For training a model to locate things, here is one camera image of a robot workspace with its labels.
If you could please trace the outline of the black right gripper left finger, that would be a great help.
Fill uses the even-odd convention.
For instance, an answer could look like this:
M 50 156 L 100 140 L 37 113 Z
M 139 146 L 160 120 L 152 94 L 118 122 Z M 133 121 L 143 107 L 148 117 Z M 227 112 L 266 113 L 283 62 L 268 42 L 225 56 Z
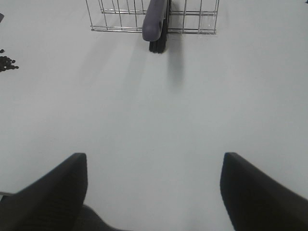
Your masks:
M 75 153 L 21 191 L 0 201 L 2 231 L 115 231 L 84 204 L 87 156 Z

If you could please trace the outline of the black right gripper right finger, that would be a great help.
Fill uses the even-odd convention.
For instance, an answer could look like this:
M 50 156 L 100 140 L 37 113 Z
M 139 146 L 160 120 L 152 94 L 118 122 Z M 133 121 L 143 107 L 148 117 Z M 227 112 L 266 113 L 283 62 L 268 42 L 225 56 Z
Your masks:
M 225 153 L 220 193 L 236 231 L 306 231 L 308 201 L 237 153 Z

